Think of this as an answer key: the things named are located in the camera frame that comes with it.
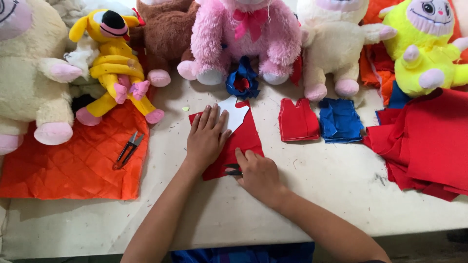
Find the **brown plush toy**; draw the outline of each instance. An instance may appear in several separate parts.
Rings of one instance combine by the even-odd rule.
[[[179,63],[179,74],[196,80],[192,74],[190,38],[199,4],[193,0],[137,0],[137,10],[146,26],[130,29],[130,46],[146,47],[147,79],[155,87],[171,82],[170,65]]]

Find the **black nose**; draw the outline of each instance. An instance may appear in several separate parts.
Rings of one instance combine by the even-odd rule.
[[[102,16],[102,22],[113,29],[122,29],[125,27],[124,19],[114,11],[107,10]]]

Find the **pink plush bear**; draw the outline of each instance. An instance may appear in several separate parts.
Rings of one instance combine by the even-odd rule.
[[[260,75],[278,85],[293,71],[300,45],[299,23],[281,0],[204,0],[191,39],[194,74],[202,84],[220,84],[231,60],[259,56]]]

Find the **yellow plush toy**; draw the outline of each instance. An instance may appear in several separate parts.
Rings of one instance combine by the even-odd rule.
[[[395,61],[396,82],[410,97],[468,84],[468,65],[453,62],[468,47],[468,38],[452,44],[455,18],[447,0],[405,0],[380,12],[383,24],[398,30],[384,44]]]
[[[130,39],[128,28],[138,25],[134,16],[121,16],[114,11],[100,9],[80,18],[70,29],[69,38],[73,42],[78,42],[87,31],[101,44],[100,54],[89,73],[107,92],[78,110],[76,118],[84,125],[97,125],[104,114],[126,99],[130,99],[151,124],[164,117],[164,112],[156,109],[146,97],[149,81],[144,81],[143,68],[126,44]]]

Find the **person's right hand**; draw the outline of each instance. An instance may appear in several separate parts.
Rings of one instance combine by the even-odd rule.
[[[235,176],[237,182],[269,208],[279,209],[289,190],[280,181],[275,162],[251,150],[247,150],[244,156],[239,148],[235,150],[235,156],[242,169],[242,176]]]

